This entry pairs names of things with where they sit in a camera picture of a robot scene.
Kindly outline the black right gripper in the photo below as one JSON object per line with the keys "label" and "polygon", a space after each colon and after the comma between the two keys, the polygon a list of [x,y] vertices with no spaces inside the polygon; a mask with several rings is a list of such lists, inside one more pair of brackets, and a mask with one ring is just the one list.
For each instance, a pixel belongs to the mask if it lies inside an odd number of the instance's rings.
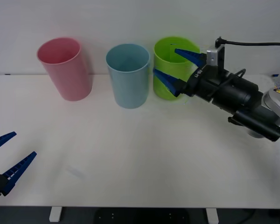
{"label": "black right gripper", "polygon": [[206,65],[207,55],[184,49],[175,49],[175,53],[199,67],[187,82],[154,69],[156,77],[175,97],[186,94],[189,97],[198,96],[211,101],[219,85],[227,80],[229,71],[217,66]]}

